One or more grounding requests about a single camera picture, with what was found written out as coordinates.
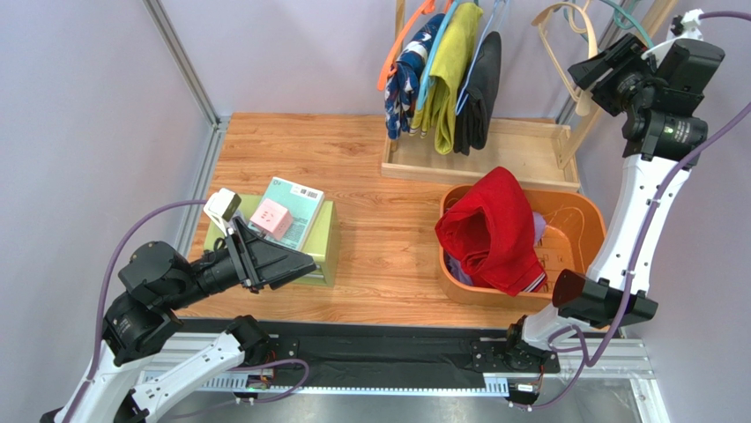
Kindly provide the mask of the teal hanger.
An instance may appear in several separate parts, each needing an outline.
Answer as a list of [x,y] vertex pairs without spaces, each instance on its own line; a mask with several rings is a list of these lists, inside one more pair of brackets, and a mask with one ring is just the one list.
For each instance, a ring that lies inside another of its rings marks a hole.
[[[611,0],[599,0],[602,4],[606,4],[613,10],[612,23],[622,31],[635,30],[637,34],[641,35],[644,39],[644,43],[648,48],[655,46],[651,36],[647,33],[645,28],[640,22],[631,14],[635,9],[638,1],[635,1],[630,6],[624,8],[620,3]],[[584,41],[589,40],[589,36],[586,34],[586,29],[581,28],[576,24],[575,18],[568,11],[564,11],[562,16],[569,23],[569,27],[574,33],[581,36]]]

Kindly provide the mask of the beige hanger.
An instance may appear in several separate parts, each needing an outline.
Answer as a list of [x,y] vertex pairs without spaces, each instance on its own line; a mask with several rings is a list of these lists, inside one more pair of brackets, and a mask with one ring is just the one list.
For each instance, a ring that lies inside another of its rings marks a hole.
[[576,60],[599,53],[598,38],[589,14],[591,1],[558,1],[542,9],[532,19],[542,45],[574,103],[579,117],[591,113],[594,102],[586,88],[579,87],[567,71]]

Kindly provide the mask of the black trousers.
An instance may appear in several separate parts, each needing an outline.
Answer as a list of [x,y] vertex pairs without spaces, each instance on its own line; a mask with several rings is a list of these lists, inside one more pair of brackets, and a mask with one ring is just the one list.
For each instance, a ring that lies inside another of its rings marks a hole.
[[467,101],[456,117],[454,153],[468,156],[471,148],[485,148],[499,90],[501,67],[502,37],[493,31],[482,43],[479,59],[467,86]]

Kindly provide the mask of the purple trousers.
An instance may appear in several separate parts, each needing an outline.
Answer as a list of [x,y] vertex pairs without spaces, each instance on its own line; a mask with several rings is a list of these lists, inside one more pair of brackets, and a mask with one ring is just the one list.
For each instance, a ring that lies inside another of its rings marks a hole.
[[[537,243],[541,241],[542,236],[546,230],[547,223],[543,216],[536,211],[532,213],[532,217],[534,225],[533,243]],[[472,278],[462,270],[459,260],[447,253],[444,254],[444,259],[446,262],[446,269],[455,280],[466,286],[475,286],[475,284],[472,282]],[[546,273],[544,271],[540,271],[539,275],[532,282],[529,282],[524,286],[523,292],[535,292],[543,286],[546,280]]]

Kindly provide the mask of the blue wire hanger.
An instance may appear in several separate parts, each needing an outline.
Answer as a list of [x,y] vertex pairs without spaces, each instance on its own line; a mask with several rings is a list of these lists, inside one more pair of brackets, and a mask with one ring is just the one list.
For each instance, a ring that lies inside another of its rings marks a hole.
[[476,48],[474,50],[472,60],[470,62],[469,67],[466,70],[463,84],[461,85],[461,88],[458,92],[457,105],[455,106],[456,115],[459,115],[461,113],[467,101],[467,98],[468,98],[468,94],[466,93],[467,86],[469,85],[472,72],[476,66],[476,62],[479,59],[480,48],[482,47],[482,43],[484,42],[485,38],[488,36],[489,33],[493,31],[497,32],[500,30],[503,20],[505,20],[505,17],[508,15],[509,3],[510,3],[510,0],[495,0],[494,1],[493,9],[491,10],[489,17],[487,18],[487,22],[483,28],[483,31],[480,37],[477,39]]

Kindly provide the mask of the yellow-green trousers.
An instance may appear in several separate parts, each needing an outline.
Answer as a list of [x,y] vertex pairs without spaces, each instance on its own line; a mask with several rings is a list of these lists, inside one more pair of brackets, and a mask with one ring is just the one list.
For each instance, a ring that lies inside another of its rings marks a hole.
[[417,111],[410,130],[425,137],[435,135],[437,153],[453,151],[456,128],[455,106],[476,41],[483,9],[474,1],[457,1],[458,7],[440,42],[435,62],[429,72],[431,85],[424,108]]

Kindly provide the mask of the light blue hanger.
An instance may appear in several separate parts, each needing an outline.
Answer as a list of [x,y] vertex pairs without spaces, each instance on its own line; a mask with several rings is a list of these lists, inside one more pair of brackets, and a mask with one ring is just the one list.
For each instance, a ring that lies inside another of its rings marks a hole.
[[450,24],[450,21],[457,7],[458,7],[457,1],[447,2],[447,7],[445,8],[445,11],[443,12],[442,21],[440,25],[437,27],[437,30],[435,31],[434,36],[432,37],[431,49],[428,51],[428,58],[426,59],[423,72],[420,75],[420,88],[418,91],[418,99],[415,102],[417,111],[421,111],[426,104],[427,97],[428,97],[428,89],[431,85],[429,72],[435,62],[435,57],[437,55],[437,51],[438,51],[440,42],[442,40],[442,37],[444,36],[445,31],[448,25]]

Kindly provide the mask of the red trousers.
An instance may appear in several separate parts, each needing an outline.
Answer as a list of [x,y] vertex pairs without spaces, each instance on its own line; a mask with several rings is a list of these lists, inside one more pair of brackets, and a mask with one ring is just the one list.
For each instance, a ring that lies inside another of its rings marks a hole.
[[473,287],[516,296],[536,292],[547,281],[534,249],[531,205],[504,167],[490,171],[447,208],[435,233]]

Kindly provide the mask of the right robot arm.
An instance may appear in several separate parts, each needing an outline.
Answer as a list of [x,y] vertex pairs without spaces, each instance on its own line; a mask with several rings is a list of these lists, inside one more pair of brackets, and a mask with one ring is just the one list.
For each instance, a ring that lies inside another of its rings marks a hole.
[[673,201],[698,161],[708,126],[694,112],[725,58],[701,36],[647,47],[627,34],[569,75],[610,115],[625,115],[619,200],[606,239],[585,273],[563,271],[549,305],[512,324],[502,357],[516,371],[539,369],[554,342],[576,329],[616,330],[651,320],[652,258]]

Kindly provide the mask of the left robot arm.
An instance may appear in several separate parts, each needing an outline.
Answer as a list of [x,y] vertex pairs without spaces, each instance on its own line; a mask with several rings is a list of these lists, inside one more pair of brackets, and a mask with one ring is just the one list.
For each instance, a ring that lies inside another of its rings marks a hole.
[[244,286],[278,289],[316,269],[300,251],[267,241],[239,219],[219,247],[193,263],[162,241],[142,245],[118,277],[126,290],[104,313],[100,355],[69,402],[43,422],[156,422],[213,377],[230,369],[272,367],[270,338],[251,315],[236,317],[208,346],[161,376],[140,382],[166,342],[183,326],[175,311]]

